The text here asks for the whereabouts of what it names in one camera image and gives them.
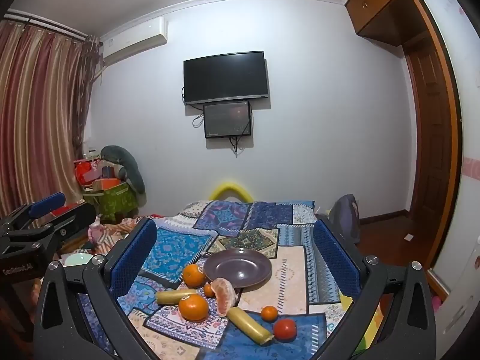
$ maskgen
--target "blue gripper pad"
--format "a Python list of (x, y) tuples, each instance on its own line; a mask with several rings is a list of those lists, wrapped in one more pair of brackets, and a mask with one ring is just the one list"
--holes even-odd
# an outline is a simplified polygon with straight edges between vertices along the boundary
[(342, 294), (356, 299), (361, 292), (359, 272), (321, 220), (313, 226), (313, 241)]
[(157, 241), (157, 226), (148, 219), (124, 250), (110, 273), (110, 293), (114, 299), (127, 294), (150, 250)]
[(28, 210), (28, 216), (32, 219), (39, 219), (49, 212), (63, 207), (65, 204), (65, 195), (61, 192), (40, 200), (40, 202), (33, 203)]

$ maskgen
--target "red tomato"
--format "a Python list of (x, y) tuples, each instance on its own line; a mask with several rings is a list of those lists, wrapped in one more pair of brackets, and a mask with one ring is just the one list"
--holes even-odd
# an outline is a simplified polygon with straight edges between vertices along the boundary
[(290, 340), (297, 335), (297, 324), (291, 319), (282, 319), (273, 325), (273, 335), (277, 340)]

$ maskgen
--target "silver bolt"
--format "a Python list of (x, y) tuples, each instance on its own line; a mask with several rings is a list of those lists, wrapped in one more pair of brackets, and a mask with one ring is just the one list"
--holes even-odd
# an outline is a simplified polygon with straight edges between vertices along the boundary
[(378, 257), (374, 256), (373, 254), (368, 255), (365, 259), (371, 266), (375, 266), (378, 264)]
[(105, 259), (105, 257), (103, 257), (103, 255), (97, 254), (96, 256), (92, 257), (92, 263), (95, 266), (99, 266), (100, 264), (102, 264), (104, 259)]
[(422, 264), (420, 264), (418, 261), (412, 261), (412, 268), (416, 271), (419, 271), (422, 269)]
[(60, 265), (60, 263), (58, 261), (52, 261), (50, 264), (49, 264), (49, 269), (51, 271), (53, 271), (54, 269), (57, 269), (58, 266)]

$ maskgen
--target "wall-mounted monitor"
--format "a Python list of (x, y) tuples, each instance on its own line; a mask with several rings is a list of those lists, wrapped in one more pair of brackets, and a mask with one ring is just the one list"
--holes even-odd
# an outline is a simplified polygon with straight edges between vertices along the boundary
[(251, 135), (250, 103), (215, 103), (203, 106), (205, 138)]
[(268, 97), (263, 51), (183, 61), (185, 104)]

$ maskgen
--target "red and gold curtain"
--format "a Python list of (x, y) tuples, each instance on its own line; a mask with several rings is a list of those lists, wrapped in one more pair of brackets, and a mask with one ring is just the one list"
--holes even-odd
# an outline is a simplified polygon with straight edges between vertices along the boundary
[(97, 61), (98, 40), (0, 22), (0, 217), (59, 191), (81, 198), (73, 160)]

